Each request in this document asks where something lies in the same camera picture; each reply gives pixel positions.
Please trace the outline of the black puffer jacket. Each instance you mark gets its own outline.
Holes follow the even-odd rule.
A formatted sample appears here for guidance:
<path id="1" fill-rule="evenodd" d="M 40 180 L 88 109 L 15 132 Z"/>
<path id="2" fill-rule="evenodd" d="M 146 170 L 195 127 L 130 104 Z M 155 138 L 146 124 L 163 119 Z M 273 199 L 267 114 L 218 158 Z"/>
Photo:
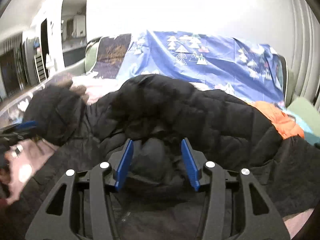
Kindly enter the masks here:
<path id="1" fill-rule="evenodd" d="M 221 90 L 140 75 L 88 105 L 49 86 L 27 121 L 58 149 L 6 208 L 1 239 L 289 239 L 283 218 L 319 203 L 319 149 L 283 139 Z M 184 138 L 207 159 L 201 192 L 185 170 Z M 127 178 L 109 191 L 108 160 L 127 139 Z"/>

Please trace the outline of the green cushion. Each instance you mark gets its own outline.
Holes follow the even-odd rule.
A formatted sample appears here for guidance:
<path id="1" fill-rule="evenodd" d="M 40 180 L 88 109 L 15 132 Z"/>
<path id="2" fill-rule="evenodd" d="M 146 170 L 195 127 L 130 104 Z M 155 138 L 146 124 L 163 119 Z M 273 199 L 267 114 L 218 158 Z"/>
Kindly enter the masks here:
<path id="1" fill-rule="evenodd" d="M 296 98 L 287 108 L 297 118 L 305 133 L 305 140 L 319 148 L 319 112 L 305 98 Z"/>

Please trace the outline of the white small shelf rack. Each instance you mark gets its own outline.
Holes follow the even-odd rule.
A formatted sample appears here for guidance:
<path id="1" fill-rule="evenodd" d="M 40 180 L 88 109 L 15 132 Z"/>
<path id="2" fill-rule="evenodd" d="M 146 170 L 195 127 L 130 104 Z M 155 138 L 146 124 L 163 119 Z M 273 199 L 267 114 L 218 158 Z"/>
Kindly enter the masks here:
<path id="1" fill-rule="evenodd" d="M 36 69 L 36 75 L 39 83 L 47 80 L 46 68 L 44 66 L 42 54 L 36 54 L 34 56 L 34 63 Z"/>

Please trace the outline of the dark landscape-print blanket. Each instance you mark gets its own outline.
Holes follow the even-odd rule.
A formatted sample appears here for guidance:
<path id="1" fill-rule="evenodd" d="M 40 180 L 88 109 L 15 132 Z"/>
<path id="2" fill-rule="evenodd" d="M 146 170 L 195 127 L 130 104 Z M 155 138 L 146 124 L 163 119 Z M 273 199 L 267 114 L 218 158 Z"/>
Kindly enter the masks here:
<path id="1" fill-rule="evenodd" d="M 124 56 L 131 42 L 131 34 L 119 35 L 116 38 L 103 37 L 100 39 L 97 61 L 92 71 L 96 77 L 115 79 L 120 70 Z"/>

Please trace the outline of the blue tree-print sheet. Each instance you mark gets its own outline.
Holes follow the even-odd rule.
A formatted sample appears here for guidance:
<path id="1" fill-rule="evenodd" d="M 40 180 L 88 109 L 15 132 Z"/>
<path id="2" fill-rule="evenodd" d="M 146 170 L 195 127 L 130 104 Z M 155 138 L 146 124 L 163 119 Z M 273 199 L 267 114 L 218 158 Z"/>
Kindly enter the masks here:
<path id="1" fill-rule="evenodd" d="M 131 36 L 116 78 L 126 81 L 144 74 L 200 83 L 247 101 L 285 101 L 280 57 L 268 44 L 146 30 Z"/>

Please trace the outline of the pink polka-dot bed sheet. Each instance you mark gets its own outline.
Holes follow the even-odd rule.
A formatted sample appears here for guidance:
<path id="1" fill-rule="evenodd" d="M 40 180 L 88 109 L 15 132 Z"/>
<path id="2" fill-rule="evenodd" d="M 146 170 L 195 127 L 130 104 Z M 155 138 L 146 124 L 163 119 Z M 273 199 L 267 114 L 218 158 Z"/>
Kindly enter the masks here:
<path id="1" fill-rule="evenodd" d="M 114 92 L 121 87 L 116 79 L 93 78 L 89 76 L 75 76 L 73 85 L 84 85 L 89 95 L 87 104 L 95 103 L 107 93 Z M 9 170 L 1 171 L 1 182 L 9 188 L 9 196 L 4 198 L 5 204 L 12 204 L 19 200 L 20 194 L 28 180 L 46 163 L 58 149 L 57 146 L 43 140 L 24 140 L 6 152 Z"/>

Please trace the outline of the orange puffer jacket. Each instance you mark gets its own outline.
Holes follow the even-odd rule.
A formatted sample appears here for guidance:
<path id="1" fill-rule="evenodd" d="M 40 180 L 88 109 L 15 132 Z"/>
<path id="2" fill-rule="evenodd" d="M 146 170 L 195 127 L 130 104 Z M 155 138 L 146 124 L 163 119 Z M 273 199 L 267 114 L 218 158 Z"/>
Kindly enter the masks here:
<path id="1" fill-rule="evenodd" d="M 263 113 L 263 115 L 270 120 L 283 139 L 294 136 L 299 136 L 304 139 L 304 131 L 299 124 L 295 122 L 293 117 L 284 113 L 277 106 L 265 101 L 256 101 L 249 104 Z"/>

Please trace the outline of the brown fleece garment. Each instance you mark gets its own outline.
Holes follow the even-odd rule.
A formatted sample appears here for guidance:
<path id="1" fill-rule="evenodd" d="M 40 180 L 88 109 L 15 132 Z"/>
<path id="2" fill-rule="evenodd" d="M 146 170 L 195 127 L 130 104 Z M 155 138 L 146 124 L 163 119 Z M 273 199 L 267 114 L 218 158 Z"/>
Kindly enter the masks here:
<path id="1" fill-rule="evenodd" d="M 75 86 L 75 85 L 73 85 L 73 80 L 68 79 L 68 80 L 63 80 L 63 81 L 57 83 L 57 86 L 67 88 L 70 91 L 75 92 L 76 94 L 78 94 L 82 98 L 82 100 L 85 103 L 88 102 L 89 95 L 86 93 L 87 88 L 84 85 Z"/>

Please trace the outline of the grey curtain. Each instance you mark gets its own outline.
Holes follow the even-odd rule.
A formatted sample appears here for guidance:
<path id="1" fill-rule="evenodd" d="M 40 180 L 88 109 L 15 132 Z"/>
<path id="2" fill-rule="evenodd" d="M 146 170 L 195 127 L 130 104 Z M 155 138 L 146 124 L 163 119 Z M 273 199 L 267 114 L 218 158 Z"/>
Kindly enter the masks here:
<path id="1" fill-rule="evenodd" d="M 293 95 L 309 100 L 319 111 L 319 20 L 306 0 L 291 0 L 294 51 L 291 70 L 295 74 Z"/>

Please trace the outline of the dark refrigerator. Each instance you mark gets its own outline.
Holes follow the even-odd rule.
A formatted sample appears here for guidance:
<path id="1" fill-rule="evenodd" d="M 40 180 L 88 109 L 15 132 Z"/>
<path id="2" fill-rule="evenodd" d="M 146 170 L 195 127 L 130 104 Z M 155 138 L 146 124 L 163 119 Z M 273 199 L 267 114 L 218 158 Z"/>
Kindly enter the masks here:
<path id="1" fill-rule="evenodd" d="M 39 39 L 37 37 L 24 38 L 22 42 L 24 71 L 27 78 L 27 83 L 30 86 L 36 86 L 39 84 L 36 67 L 34 63 L 34 56 L 36 55 L 36 48 L 34 47 L 34 44 L 38 40 Z"/>

